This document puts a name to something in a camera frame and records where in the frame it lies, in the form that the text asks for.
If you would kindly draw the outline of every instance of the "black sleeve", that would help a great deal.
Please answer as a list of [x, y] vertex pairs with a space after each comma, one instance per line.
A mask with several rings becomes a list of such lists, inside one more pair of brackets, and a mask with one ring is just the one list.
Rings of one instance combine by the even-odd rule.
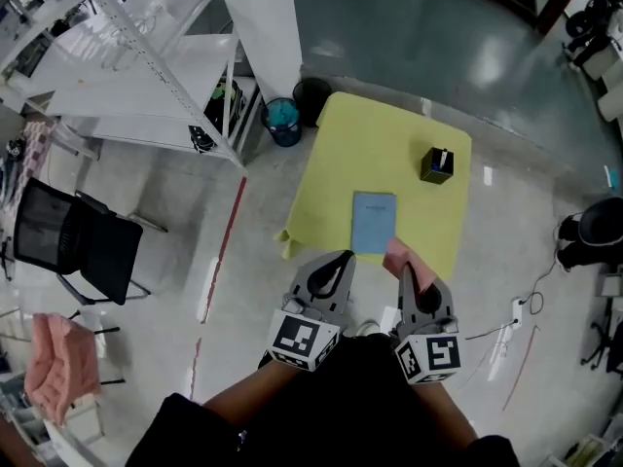
[[474, 441], [462, 453], [460, 460], [465, 465], [519, 467], [510, 441], [501, 436], [485, 436]]
[[171, 394], [126, 465], [205, 464], [201, 459], [208, 453], [218, 458], [237, 448], [238, 431], [225, 419], [180, 394]]

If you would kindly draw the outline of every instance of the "black shirt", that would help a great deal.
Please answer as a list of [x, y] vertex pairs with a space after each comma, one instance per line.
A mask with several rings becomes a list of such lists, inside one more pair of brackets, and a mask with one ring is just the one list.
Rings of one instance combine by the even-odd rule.
[[379, 335], [342, 339], [315, 372], [298, 374], [244, 432], [178, 394], [169, 396], [128, 465], [215, 465], [233, 455], [279, 464], [365, 458], [519, 466], [510, 442], [498, 436], [452, 453], [435, 434], [388, 338]]

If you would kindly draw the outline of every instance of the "checkered cloth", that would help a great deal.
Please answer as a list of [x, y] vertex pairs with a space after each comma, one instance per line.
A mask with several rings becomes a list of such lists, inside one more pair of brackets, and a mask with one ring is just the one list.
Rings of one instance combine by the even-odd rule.
[[6, 210], [7, 221], [11, 223], [14, 223], [16, 220], [19, 201], [28, 178], [31, 176], [37, 178], [41, 173], [41, 168], [50, 149], [50, 141], [52, 139], [50, 134], [54, 128], [55, 125], [50, 126], [46, 122], [31, 121], [27, 122], [23, 129], [23, 136], [26, 139], [26, 150], [21, 162], [21, 173], [18, 178], [16, 191], [13, 200]]

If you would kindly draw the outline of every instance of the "floor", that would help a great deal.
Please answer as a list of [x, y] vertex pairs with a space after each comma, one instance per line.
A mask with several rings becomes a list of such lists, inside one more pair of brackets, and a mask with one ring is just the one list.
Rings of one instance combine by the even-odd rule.
[[[479, 123], [463, 128], [473, 131]], [[120, 213], [138, 210], [169, 228], [167, 234], [145, 229], [141, 241], [134, 277], [153, 290], [152, 297], [88, 308], [104, 326], [122, 328], [106, 341], [110, 361], [128, 383], [105, 388], [100, 414], [106, 439], [94, 447], [108, 464], [123, 463], [169, 393], [202, 402], [256, 368], [274, 309], [296, 267], [315, 254], [306, 251], [286, 262], [273, 240], [314, 137], [308, 131], [297, 146], [282, 149], [265, 133], [246, 180], [232, 164], [194, 154], [107, 141], [100, 161], [86, 163], [52, 147], [44, 181], [68, 192], [81, 189]], [[465, 336], [508, 322], [511, 300], [525, 296], [551, 265], [557, 221], [578, 206], [559, 196], [554, 178], [502, 159], [475, 141], [470, 200], [451, 282]], [[491, 180], [484, 178], [486, 167]], [[478, 433], [509, 437], [522, 465], [537, 465], [550, 452], [563, 454], [583, 434], [599, 433], [620, 390], [618, 378], [578, 364], [594, 344], [589, 323], [604, 308], [593, 296], [596, 272], [555, 268], [539, 285], [543, 311], [535, 317], [524, 311], [523, 327], [506, 345], [495, 344], [496, 335], [468, 341], [463, 369], [447, 381]], [[68, 315], [77, 308], [53, 275], [24, 264], [1, 292], [1, 310], [20, 305]], [[351, 291], [353, 324], [379, 319], [396, 296], [393, 277], [359, 262]], [[525, 369], [504, 409], [535, 325]]]
[[489, 0], [294, 0], [311, 74], [419, 95], [524, 137], [587, 178], [622, 168], [595, 85], [545, 38]]

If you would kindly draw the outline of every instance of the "human forearm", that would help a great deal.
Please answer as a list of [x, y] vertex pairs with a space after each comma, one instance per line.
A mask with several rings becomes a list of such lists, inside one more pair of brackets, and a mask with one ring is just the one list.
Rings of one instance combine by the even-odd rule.
[[476, 431], [440, 382], [412, 386], [428, 410], [438, 434], [454, 449], [465, 449], [478, 439]]
[[277, 361], [269, 362], [203, 406], [218, 413], [235, 427], [244, 427], [300, 372], [295, 367]]

